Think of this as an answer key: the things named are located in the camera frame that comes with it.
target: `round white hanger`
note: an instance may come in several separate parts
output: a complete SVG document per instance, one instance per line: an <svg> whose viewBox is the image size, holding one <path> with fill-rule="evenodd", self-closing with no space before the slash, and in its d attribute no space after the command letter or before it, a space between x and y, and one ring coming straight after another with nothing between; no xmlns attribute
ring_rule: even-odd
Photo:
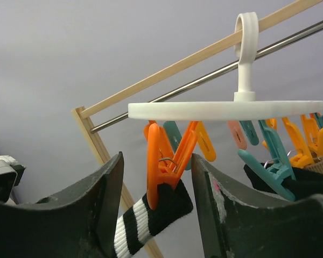
<svg viewBox="0 0 323 258"><path fill-rule="evenodd" d="M242 42L235 46L238 62L238 91L233 101L226 102L165 102L130 103L128 117L145 120L204 121L262 120L323 110L323 101L255 101L251 87L251 68L258 45L256 13L239 14L235 30L242 29Z"/></svg>

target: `white stripe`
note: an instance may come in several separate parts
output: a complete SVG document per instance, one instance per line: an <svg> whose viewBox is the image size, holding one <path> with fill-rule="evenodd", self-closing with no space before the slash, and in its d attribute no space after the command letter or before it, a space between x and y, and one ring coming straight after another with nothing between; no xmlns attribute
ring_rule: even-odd
<svg viewBox="0 0 323 258"><path fill-rule="evenodd" d="M125 226L123 221L123 216L117 220L114 247L117 257L131 257L128 250L127 235L125 233Z"/></svg>
<svg viewBox="0 0 323 258"><path fill-rule="evenodd" d="M144 245L152 236L149 229L149 215L142 199L134 204L133 212L136 218L138 240Z"/></svg>

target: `white plastic disc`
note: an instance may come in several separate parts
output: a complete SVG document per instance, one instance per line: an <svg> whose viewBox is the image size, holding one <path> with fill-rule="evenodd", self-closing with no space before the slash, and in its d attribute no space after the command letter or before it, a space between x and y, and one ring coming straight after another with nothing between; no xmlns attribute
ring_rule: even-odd
<svg viewBox="0 0 323 258"><path fill-rule="evenodd" d="M323 110L323 101L130 103L128 117L164 121L262 120Z"/></svg>

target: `teal clothespin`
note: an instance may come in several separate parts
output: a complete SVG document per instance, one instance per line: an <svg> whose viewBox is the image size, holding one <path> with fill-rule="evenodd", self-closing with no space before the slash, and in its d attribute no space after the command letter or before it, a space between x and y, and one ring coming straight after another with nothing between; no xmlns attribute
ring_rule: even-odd
<svg viewBox="0 0 323 258"><path fill-rule="evenodd" d="M315 120L317 122L318 127L320 129L322 129L323 128L323 114L320 115L318 113L314 113L313 116L314 116L314 118L315 118Z"/></svg>
<svg viewBox="0 0 323 258"><path fill-rule="evenodd" d="M265 120L260 120L258 123L274 161L273 165L269 168L264 168L246 150L239 149L238 155L277 194L287 200L294 201L296 199L294 194L281 185L285 178L291 177L293 180L296 180L296 177L280 136L274 129L267 126Z"/></svg>
<svg viewBox="0 0 323 258"><path fill-rule="evenodd" d="M182 140L182 135L177 127L177 124L175 123L175 121L166 121L163 124L163 128L165 129L165 132L167 134L168 140L170 141L173 152L176 153L179 143ZM190 169L191 169L191 161L189 161L185 170L190 170Z"/></svg>
<svg viewBox="0 0 323 258"><path fill-rule="evenodd" d="M252 124L252 121L239 121L241 124L245 135L247 136L248 140L253 146L256 146L259 144L259 139L256 133L256 130L254 128L254 125Z"/></svg>

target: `wooden beam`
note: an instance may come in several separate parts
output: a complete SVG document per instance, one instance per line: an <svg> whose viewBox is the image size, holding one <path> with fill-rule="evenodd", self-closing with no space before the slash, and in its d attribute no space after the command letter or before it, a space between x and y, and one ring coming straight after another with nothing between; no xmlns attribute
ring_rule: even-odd
<svg viewBox="0 0 323 258"><path fill-rule="evenodd" d="M94 126L91 118L80 117L80 113L83 110L85 110L85 107L83 106L74 109L72 110L72 115L76 123L78 124L80 131L84 135L87 143L89 144L91 151L95 155L98 164L102 166L110 159L110 155L99 134L90 133L90 129ZM121 205L124 211L128 210L134 205L134 200L124 183L122 184ZM164 258L154 239L151 239L144 246L144 248L150 258Z"/></svg>
<svg viewBox="0 0 323 258"><path fill-rule="evenodd" d="M259 20L259 31L262 32L271 28L295 15L305 11L306 9L322 2L323 0L297 0L280 10L264 17ZM229 47L232 47L242 41L242 31L239 30L226 38L219 40L218 42L200 50L196 53L164 68L163 70L139 81L132 86L121 90L120 92L104 99L103 101L83 110L81 112L81 118L87 118L101 110L116 104L170 76L183 71L184 69L191 67Z"/></svg>

